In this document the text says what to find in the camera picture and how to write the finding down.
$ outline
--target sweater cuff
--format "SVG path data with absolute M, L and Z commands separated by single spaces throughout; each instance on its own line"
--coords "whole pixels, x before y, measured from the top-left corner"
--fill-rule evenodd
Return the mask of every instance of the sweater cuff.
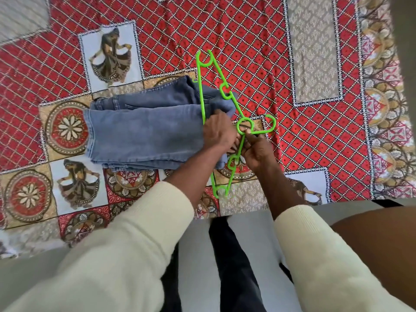
M 162 181 L 118 217 L 133 222 L 170 258 L 193 215 L 188 197 L 174 185 Z
M 313 233 L 330 231 L 330 226 L 307 205 L 297 205 L 282 212 L 275 220 L 275 231 L 279 242 L 297 243 L 299 239 Z

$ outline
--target folded jeans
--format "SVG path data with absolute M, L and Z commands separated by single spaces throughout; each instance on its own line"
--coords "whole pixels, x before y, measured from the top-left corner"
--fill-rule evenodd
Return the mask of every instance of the folded jeans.
M 216 109 L 230 117 L 236 111 L 218 89 L 203 86 L 203 97 L 206 118 Z M 86 155 L 114 171 L 176 169 L 203 146 L 201 113 L 199 90 L 189 76 L 137 93 L 98 98 L 84 110 Z M 216 168 L 226 162 L 224 154 Z

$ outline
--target cream sweater sleeve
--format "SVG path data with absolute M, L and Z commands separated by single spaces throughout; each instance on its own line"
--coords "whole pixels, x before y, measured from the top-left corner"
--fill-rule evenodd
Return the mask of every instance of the cream sweater sleeve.
M 275 231 L 304 312 L 414 311 L 382 287 L 311 207 L 287 209 Z
M 189 199 L 159 182 L 65 257 L 57 275 L 6 311 L 159 312 L 160 281 L 176 243 L 193 218 Z

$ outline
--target dark trousers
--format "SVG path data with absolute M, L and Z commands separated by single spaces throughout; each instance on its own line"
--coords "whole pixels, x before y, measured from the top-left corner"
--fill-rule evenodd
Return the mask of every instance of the dark trousers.
M 221 312 L 266 311 L 250 262 L 228 225 L 226 217 L 215 218 L 209 229 L 221 281 Z M 161 312 L 181 312 L 178 292 L 178 245 L 162 276 L 165 302 Z

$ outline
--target printed bedspread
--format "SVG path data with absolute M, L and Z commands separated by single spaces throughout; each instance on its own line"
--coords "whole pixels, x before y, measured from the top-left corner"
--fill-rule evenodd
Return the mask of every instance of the printed bedspread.
M 255 129 L 268 127 L 267 113 L 278 119 L 268 139 L 310 204 L 416 195 L 387 0 L 0 0 L 0 6 L 8 9 L 0 14 L 2 258 L 74 245 L 171 172 L 114 173 L 92 164 L 83 154 L 82 111 L 98 96 L 183 74 L 195 78 L 199 49 L 213 51 Z M 218 87 L 215 72 L 202 75 Z M 225 184 L 231 171 L 214 173 Z M 210 185 L 196 218 L 267 208 L 243 160 L 229 196 L 215 199 Z

